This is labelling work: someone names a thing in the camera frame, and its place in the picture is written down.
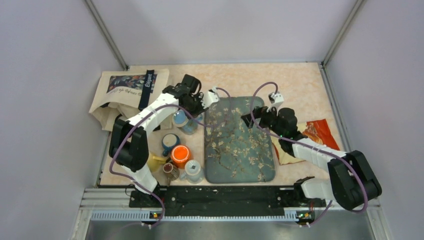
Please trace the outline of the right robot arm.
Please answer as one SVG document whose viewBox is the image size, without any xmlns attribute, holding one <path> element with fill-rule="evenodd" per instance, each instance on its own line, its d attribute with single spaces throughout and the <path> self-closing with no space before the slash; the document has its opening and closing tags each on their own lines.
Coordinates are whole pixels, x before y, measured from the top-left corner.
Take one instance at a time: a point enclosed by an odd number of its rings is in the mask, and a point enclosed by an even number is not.
<svg viewBox="0 0 424 240">
<path fill-rule="evenodd" d="M 312 163 L 329 175 L 328 180 L 306 177 L 295 184 L 293 200 L 307 206 L 313 199 L 336 201 L 348 211 L 365 206 L 382 194 L 382 187 L 366 156 L 358 150 L 345 152 L 313 141 L 298 129 L 295 111 L 256 106 L 241 119 L 278 139 L 281 149 L 294 158 Z"/>
</svg>

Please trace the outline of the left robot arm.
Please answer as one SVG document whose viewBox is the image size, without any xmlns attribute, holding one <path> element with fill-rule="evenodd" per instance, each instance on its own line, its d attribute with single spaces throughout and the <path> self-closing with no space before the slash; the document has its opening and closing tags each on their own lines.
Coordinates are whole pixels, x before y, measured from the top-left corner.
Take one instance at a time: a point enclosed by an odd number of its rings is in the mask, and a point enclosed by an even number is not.
<svg viewBox="0 0 424 240">
<path fill-rule="evenodd" d="M 127 120 L 117 119 L 113 125 L 108 152 L 110 164 L 124 169 L 120 175 L 133 182 L 142 193 L 141 200 L 149 207 L 156 206 L 161 198 L 155 190 L 158 181 L 147 164 L 149 135 L 178 110 L 193 118 L 207 110 L 210 103 L 201 89 L 198 78 L 185 74 L 181 82 L 165 87 L 141 112 Z"/>
</svg>

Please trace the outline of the light blue mug yellow inside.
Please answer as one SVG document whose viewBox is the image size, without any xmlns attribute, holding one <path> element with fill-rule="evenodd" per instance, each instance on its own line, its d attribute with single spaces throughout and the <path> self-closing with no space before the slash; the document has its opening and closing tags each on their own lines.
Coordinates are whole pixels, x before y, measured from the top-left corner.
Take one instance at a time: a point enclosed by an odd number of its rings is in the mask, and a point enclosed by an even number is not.
<svg viewBox="0 0 424 240">
<path fill-rule="evenodd" d="M 193 135 L 199 126 L 197 122 L 187 117 L 183 110 L 178 110 L 174 113 L 172 123 L 186 135 Z"/>
</svg>

